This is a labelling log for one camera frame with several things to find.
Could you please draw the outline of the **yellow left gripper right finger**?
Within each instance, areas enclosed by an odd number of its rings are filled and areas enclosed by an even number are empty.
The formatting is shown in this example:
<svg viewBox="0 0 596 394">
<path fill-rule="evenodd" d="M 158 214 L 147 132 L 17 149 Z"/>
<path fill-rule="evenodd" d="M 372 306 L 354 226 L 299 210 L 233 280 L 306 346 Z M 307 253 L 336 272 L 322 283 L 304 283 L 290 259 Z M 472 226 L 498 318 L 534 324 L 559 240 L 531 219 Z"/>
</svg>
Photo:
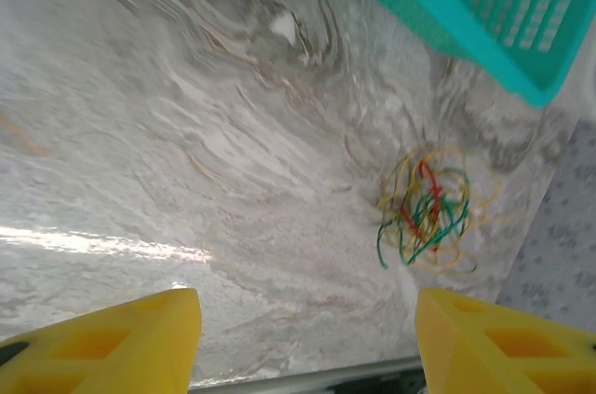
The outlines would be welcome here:
<svg viewBox="0 0 596 394">
<path fill-rule="evenodd" d="M 595 335 L 444 289 L 423 289 L 415 330 L 431 393 L 592 393 Z"/>
</svg>

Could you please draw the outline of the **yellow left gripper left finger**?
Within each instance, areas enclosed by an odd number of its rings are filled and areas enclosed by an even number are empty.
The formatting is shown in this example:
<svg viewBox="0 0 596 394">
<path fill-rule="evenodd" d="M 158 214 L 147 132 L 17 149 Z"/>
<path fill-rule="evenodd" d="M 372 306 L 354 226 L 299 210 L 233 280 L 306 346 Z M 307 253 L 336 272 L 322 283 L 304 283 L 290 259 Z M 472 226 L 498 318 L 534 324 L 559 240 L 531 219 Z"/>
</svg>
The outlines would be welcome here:
<svg viewBox="0 0 596 394">
<path fill-rule="evenodd" d="M 184 393 L 201 334 L 196 290 L 172 289 L 8 338 L 4 393 Z"/>
</svg>

